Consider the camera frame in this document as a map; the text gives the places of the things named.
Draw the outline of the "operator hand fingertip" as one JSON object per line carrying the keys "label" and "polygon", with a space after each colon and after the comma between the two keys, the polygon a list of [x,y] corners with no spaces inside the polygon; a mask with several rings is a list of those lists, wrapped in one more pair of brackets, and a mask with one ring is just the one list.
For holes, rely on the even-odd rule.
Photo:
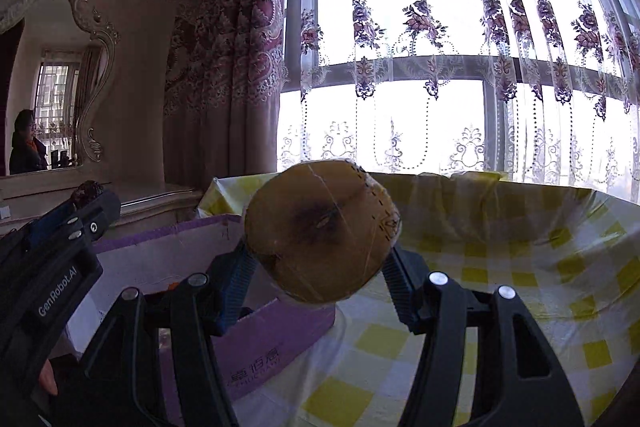
{"label": "operator hand fingertip", "polygon": [[52,365],[49,360],[45,361],[38,377],[40,388],[49,395],[58,394],[58,385],[56,384]]}

